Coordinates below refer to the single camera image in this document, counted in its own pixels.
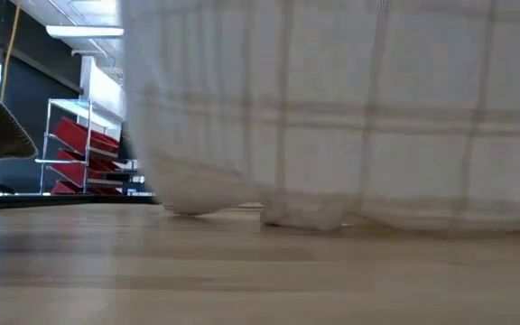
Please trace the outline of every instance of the fluorescent light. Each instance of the fluorescent light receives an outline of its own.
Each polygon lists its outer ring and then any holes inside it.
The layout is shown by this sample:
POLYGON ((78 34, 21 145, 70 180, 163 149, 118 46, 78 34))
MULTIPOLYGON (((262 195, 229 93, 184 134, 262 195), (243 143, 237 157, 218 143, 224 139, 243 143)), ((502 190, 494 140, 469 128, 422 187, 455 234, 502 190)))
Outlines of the fluorescent light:
POLYGON ((120 38, 124 29, 115 26, 45 26, 47 33, 57 39, 61 38, 120 38))

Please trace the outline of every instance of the metal pipe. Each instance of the metal pipe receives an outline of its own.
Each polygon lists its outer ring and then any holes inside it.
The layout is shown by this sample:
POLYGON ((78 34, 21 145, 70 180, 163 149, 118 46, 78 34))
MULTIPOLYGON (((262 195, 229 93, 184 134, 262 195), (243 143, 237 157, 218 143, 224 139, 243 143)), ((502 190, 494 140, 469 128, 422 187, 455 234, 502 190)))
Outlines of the metal pipe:
POLYGON ((73 163, 84 164, 85 163, 85 162, 82 162, 79 160, 63 161, 63 160, 55 160, 55 159, 36 159, 35 162, 40 163, 41 165, 44 165, 46 163, 63 163, 63 164, 73 164, 73 163))
POLYGON ((88 139, 86 139, 86 167, 84 169, 83 174, 83 192, 88 191, 88 175, 89 175, 89 158, 91 155, 91 113, 93 110, 93 102, 89 101, 89 110, 88 110, 88 139))
POLYGON ((104 51, 93 51, 93 50, 71 50, 71 56, 74 56, 76 54, 82 54, 82 55, 88 55, 88 54, 102 54, 106 58, 106 53, 104 51))
MULTIPOLYGON (((47 153, 47 143, 50 136, 50 119, 51 119, 51 101, 47 101, 47 117, 45 119, 45 134, 43 134, 43 148, 42 148, 42 160, 45 160, 45 154, 47 153)), ((40 174, 40 194, 43 194, 45 181, 45 162, 42 163, 42 170, 40 174)))
MULTIPOLYGON (((66 19, 68 19, 71 23, 73 23, 74 25, 78 25, 78 23, 76 23, 76 21, 74 21, 73 19, 71 19, 71 17, 68 16, 68 14, 66 14, 63 9, 61 9, 55 2, 53 2, 53 0, 46 0, 48 3, 50 3, 50 5, 52 5, 58 12, 60 12, 60 14, 62 14, 66 19)), ((105 56, 107 56, 107 53, 96 43, 96 41, 94 40, 89 40, 89 42, 91 43, 91 45, 93 45, 98 51, 101 51, 102 53, 104 53, 105 56)))
MULTIPOLYGON (((82 19, 84 22, 86 22, 87 24, 90 24, 88 19, 86 18, 86 16, 84 16, 74 5, 73 3, 74 2, 77 2, 78 0, 69 0, 68 1, 68 6, 70 7, 71 11, 76 13, 76 15, 79 16, 80 19, 82 19)), ((108 43, 108 42, 104 42, 107 46, 109 46, 110 49, 112 49, 113 52, 116 52, 116 49, 114 49, 114 47, 112 46, 112 44, 108 43)), ((116 58, 110 54, 110 56, 112 57, 112 67, 115 67, 116 66, 116 58)))

